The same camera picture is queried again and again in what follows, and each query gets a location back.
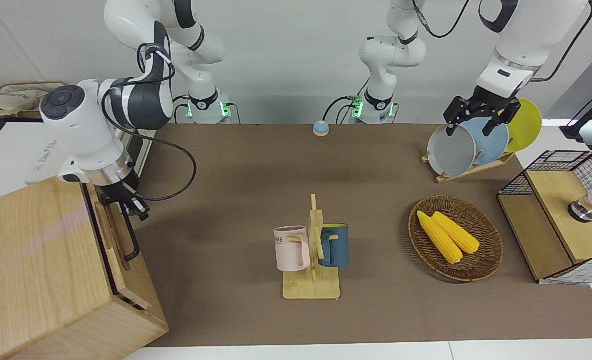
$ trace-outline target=wooden cabinet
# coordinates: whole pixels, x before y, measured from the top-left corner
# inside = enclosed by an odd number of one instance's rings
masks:
[[[0,359],[118,360],[167,332],[115,206],[52,178],[0,198]]]
[[[499,194],[498,200],[534,279],[541,284],[592,283],[592,222],[576,221],[567,209],[587,189],[574,171],[525,171],[521,176],[533,194]]]

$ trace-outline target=table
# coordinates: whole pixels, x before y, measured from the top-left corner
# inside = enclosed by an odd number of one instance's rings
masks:
[[[198,177],[151,203],[137,225],[170,332],[152,346],[346,344],[592,338],[589,287],[536,285],[495,194],[517,161],[447,184],[420,164],[435,125],[169,125],[158,136],[190,150]],[[147,196],[169,194],[188,160],[154,145]],[[309,194],[329,222],[350,224],[351,264],[338,301],[280,297],[272,228],[305,224]],[[406,239],[413,205],[449,194],[497,226],[505,258],[490,279],[449,284],[418,262]]]

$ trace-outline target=white robotic arm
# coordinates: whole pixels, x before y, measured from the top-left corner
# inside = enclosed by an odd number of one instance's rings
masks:
[[[424,0],[417,3],[422,7]],[[369,68],[370,77],[353,115],[366,124],[380,124],[391,113],[398,79],[388,68],[416,67],[426,54],[412,0],[392,0],[387,25],[397,36],[370,36],[360,45],[360,60]]]
[[[166,125],[172,116],[170,79],[175,73],[167,29],[187,26],[181,40],[190,41],[193,35],[193,46],[204,41],[204,31],[192,28],[196,23],[188,0],[108,0],[104,20],[122,44],[136,50],[143,74],[62,86],[43,98],[40,113],[53,139],[85,176],[67,180],[89,180],[108,203],[123,203],[144,220],[149,208],[135,191],[133,161],[108,121],[122,129],[159,130]]]
[[[458,124],[474,117],[491,118],[483,130],[485,136],[496,126],[510,123],[520,109],[516,93],[529,84],[588,4],[588,0],[501,2],[497,19],[489,21],[480,16],[488,29],[501,35],[500,42],[472,97],[465,100],[456,96],[444,112],[449,135]]]
[[[187,14],[178,27],[168,29],[172,39],[172,61],[186,81],[189,100],[188,115],[194,123],[217,124],[229,118],[229,98],[214,84],[213,76],[204,67],[217,64],[225,56],[225,43],[219,37],[205,32],[191,7],[191,0],[175,0]]]

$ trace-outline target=corn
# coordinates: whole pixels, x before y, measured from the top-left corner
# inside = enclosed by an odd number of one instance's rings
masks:
[[[431,242],[442,254],[442,257],[445,258],[449,264],[456,264],[459,262],[462,259],[462,252],[449,238],[449,235],[447,235],[447,233],[424,212],[418,211],[417,214],[422,230],[427,233]]]
[[[445,231],[445,233],[447,233],[447,235],[449,235],[459,248],[465,251],[465,253],[473,254],[478,251],[478,248],[480,248],[480,243],[475,237],[441,212],[434,212],[431,218]]]

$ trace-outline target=woven tray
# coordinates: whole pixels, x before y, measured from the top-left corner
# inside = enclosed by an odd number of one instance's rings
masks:
[[[472,234],[480,242],[480,248],[472,255],[463,253],[462,260],[449,264],[422,230],[416,215],[418,210],[429,216],[442,212]],[[457,197],[431,196],[418,202],[409,217],[409,237],[415,251],[430,268],[453,280],[470,283],[489,278],[502,262],[502,242],[494,224],[474,205]]]

